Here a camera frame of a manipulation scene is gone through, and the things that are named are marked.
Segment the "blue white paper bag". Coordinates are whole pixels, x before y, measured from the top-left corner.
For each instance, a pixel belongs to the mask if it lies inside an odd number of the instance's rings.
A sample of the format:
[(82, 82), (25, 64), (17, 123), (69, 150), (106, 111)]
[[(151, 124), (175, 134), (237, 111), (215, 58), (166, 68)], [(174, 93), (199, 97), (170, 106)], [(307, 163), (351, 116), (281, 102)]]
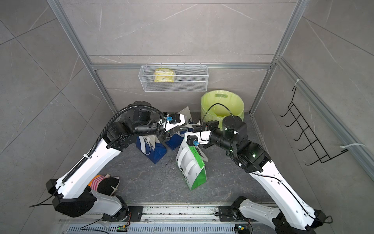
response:
[(186, 132), (192, 132), (193, 131), (193, 128), (187, 128), (186, 130), (182, 130), (178, 133), (176, 133), (174, 136), (172, 136), (170, 138), (170, 140), (166, 141), (165, 144), (171, 149), (171, 150), (175, 150), (176, 148), (179, 148), (179, 146), (181, 145), (183, 139), (184, 139), (184, 136), (185, 136), (185, 133)]
[(166, 147), (156, 136), (139, 136), (136, 147), (154, 164), (157, 164), (167, 153)]

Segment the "receipt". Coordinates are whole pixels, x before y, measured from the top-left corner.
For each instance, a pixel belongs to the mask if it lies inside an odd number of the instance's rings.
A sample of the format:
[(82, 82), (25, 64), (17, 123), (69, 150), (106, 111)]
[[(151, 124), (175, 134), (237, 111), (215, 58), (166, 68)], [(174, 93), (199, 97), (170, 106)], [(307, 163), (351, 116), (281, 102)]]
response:
[(191, 125), (200, 125), (201, 124), (201, 113), (200, 112), (191, 112), (190, 108), (187, 106), (178, 114), (182, 114), (185, 117), (185, 121), (187, 124)]

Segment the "green white paper bag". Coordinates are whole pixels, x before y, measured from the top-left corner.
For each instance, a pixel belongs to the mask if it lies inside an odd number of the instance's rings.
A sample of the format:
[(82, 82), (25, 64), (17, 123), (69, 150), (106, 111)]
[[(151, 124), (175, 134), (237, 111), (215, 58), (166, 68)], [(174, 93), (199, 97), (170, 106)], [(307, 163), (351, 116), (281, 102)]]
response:
[(197, 146), (188, 146), (183, 141), (178, 150), (176, 162), (190, 190), (203, 185), (207, 181), (206, 155)]

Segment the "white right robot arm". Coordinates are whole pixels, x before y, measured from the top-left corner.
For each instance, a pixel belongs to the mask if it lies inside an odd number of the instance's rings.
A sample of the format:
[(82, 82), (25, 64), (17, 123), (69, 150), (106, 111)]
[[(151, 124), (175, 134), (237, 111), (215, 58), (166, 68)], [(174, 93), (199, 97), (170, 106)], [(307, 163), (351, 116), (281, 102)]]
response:
[(188, 146), (212, 144), (223, 150), (241, 169), (254, 178), (270, 195), (277, 207), (261, 205), (243, 196), (231, 205), (236, 220), (252, 219), (272, 228), (278, 234), (313, 234), (333, 218), (309, 206), (278, 171), (268, 152), (250, 141), (247, 125), (238, 116), (227, 116), (219, 129), (217, 121), (209, 121), (196, 133), (185, 137)]

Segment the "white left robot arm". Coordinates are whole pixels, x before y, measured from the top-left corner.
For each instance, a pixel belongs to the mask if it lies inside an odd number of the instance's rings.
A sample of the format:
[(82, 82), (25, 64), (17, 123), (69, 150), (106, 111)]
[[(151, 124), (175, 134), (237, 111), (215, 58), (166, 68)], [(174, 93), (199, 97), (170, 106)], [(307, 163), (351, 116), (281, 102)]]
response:
[(139, 136), (165, 140), (171, 129), (186, 123), (182, 114), (165, 115), (145, 102), (137, 102), (118, 111), (104, 126), (91, 149), (64, 176), (46, 183), (53, 196), (54, 210), (69, 217), (102, 213), (104, 218), (124, 220), (129, 209), (120, 196), (95, 191), (89, 182)]

